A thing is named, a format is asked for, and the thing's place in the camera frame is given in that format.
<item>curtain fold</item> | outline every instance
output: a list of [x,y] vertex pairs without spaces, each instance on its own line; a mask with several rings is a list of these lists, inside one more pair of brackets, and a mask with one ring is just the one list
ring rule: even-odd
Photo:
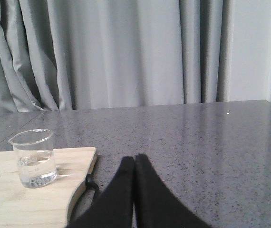
[[0,112],[252,99],[271,1],[0,0]]

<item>granite countertop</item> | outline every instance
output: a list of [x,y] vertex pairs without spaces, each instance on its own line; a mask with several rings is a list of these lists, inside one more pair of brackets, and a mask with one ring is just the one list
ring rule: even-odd
[[101,190],[123,156],[145,153],[172,193],[214,228],[271,227],[270,102],[5,113],[0,151],[12,150],[14,134],[35,128],[54,132],[54,148],[96,147]]

